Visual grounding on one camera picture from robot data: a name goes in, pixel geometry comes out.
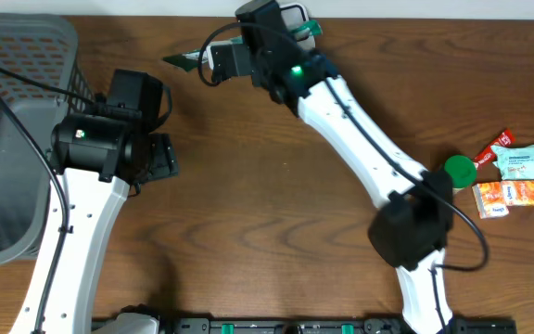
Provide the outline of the green 3M gloves package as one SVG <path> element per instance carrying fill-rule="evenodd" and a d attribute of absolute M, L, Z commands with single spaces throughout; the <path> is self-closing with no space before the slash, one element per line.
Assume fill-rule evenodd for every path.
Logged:
<path fill-rule="evenodd" d="M 292 25 L 288 28 L 288 31 L 296 38 L 299 44 L 302 44 L 305 41 L 309 41 L 312 43 L 314 41 L 315 36 L 323 34 L 321 25 L 318 23 L 317 20 L 314 19 L 305 21 L 300 25 Z M 185 72 L 189 72 L 198 67 L 198 55 L 199 50 L 196 49 L 182 54 L 166 56 L 162 59 L 162 61 L 175 68 L 178 68 Z"/>

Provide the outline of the grey plastic mesh basket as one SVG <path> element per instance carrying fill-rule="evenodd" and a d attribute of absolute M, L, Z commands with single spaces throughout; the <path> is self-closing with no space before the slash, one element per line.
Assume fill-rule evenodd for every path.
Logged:
<path fill-rule="evenodd" d="M 45 154 L 53 127 L 93 96 L 77 55 L 65 19 L 0 13 L 0 97 Z M 0 110 L 0 264 L 36 257 L 49 193 L 44 167 Z"/>

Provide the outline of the green lid cream jar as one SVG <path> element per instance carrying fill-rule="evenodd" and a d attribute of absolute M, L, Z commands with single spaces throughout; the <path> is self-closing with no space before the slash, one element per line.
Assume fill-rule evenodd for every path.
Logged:
<path fill-rule="evenodd" d="M 463 155 L 449 157 L 444 162 L 443 169 L 451 177 L 454 192 L 471 186 L 477 179 L 476 165 Z"/>

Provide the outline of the red Nescafe coffee stick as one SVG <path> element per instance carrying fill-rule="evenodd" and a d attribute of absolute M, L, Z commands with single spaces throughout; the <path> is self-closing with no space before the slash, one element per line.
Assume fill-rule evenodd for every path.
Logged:
<path fill-rule="evenodd" d="M 491 141 L 480 153 L 473 158 L 475 168 L 479 170 L 484 165 L 496 159 L 496 153 L 493 151 L 494 146 L 510 147 L 515 142 L 515 137 L 511 130 L 504 129 L 493 141 Z"/>

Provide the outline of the orange tissue packet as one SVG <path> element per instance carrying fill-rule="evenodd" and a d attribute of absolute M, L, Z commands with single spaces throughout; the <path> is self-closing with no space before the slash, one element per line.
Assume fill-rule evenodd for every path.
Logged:
<path fill-rule="evenodd" d="M 500 182 L 479 183 L 472 187 L 481 219 L 499 218 L 509 214 Z"/>

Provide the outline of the small orange box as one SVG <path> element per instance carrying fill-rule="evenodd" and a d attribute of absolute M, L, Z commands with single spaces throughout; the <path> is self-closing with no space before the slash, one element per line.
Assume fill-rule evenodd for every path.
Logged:
<path fill-rule="evenodd" d="M 501 181 L 507 206 L 534 206 L 534 181 Z"/>

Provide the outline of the teal and orange sachet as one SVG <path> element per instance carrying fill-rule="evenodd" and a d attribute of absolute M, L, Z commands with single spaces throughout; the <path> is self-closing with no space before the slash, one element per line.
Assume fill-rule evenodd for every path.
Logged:
<path fill-rule="evenodd" d="M 534 144 L 524 148 L 491 146 L 502 180 L 534 180 Z"/>

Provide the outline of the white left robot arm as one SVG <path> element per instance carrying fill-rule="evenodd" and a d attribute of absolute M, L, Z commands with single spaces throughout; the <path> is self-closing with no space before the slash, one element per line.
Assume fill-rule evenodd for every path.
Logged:
<path fill-rule="evenodd" d="M 51 195 L 14 333 L 90 333 L 110 232 L 132 187 L 174 176 L 166 115 L 75 113 L 52 132 Z"/>

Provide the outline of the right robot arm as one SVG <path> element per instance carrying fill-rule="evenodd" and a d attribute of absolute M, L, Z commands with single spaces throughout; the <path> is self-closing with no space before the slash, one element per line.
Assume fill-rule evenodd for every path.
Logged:
<path fill-rule="evenodd" d="M 394 267 L 402 315 L 415 333 L 446 333 L 452 311 L 441 265 L 453 225 L 451 178 L 403 152 L 368 116 L 325 55 L 303 50 L 279 4 L 235 11 L 251 56 L 252 82 L 320 134 L 357 175 L 377 213 L 368 237 Z"/>

